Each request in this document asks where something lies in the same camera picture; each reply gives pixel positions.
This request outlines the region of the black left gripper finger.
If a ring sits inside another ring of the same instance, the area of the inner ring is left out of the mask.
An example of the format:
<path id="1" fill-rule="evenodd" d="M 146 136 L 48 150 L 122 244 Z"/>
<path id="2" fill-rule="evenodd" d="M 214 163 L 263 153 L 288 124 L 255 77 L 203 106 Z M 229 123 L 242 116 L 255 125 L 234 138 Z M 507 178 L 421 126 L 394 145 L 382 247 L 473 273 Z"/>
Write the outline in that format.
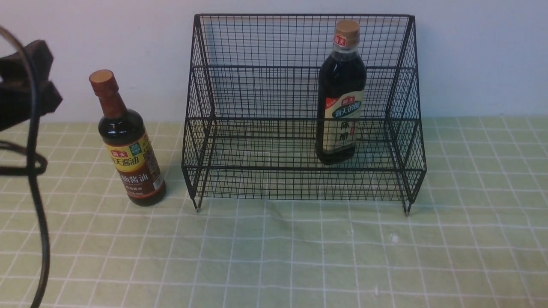
<path id="1" fill-rule="evenodd" d="M 24 51 L 30 56 L 35 69 L 35 80 L 39 83 L 49 78 L 54 57 L 44 40 L 35 40 L 24 47 Z M 4 56 L 0 59 L 0 75 L 3 81 L 29 82 L 22 57 L 18 52 Z"/>

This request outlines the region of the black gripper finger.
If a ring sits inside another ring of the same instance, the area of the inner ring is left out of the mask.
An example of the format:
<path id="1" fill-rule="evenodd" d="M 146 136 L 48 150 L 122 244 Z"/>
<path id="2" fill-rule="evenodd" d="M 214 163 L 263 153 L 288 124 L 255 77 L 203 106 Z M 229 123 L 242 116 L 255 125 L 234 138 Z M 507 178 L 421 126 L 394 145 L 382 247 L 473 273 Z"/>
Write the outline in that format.
<path id="1" fill-rule="evenodd" d="M 51 81 L 40 87 L 40 115 L 54 113 L 63 98 Z M 31 88 L 25 83 L 1 83 L 0 86 L 0 130 L 4 131 L 30 119 L 32 103 Z"/>

